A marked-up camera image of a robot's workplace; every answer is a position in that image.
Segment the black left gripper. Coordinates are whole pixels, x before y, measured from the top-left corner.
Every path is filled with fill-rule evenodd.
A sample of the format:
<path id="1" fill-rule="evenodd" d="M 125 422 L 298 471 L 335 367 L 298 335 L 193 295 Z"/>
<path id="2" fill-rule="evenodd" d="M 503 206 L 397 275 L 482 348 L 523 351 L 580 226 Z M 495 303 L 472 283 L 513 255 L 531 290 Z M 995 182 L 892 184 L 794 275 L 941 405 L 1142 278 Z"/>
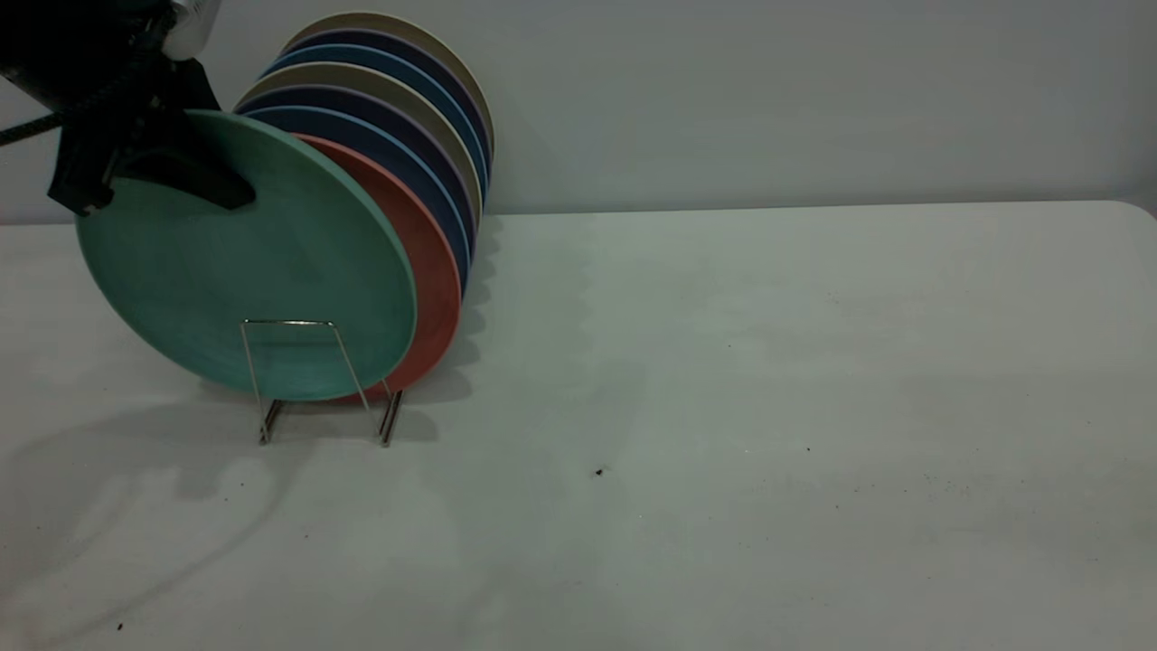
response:
<path id="1" fill-rule="evenodd" d="M 256 202 L 249 182 L 227 164 L 191 120 L 220 111 L 202 64 L 157 62 L 84 112 L 66 117 L 47 197 L 78 215 L 113 201 L 118 178 L 153 183 L 226 210 Z"/>

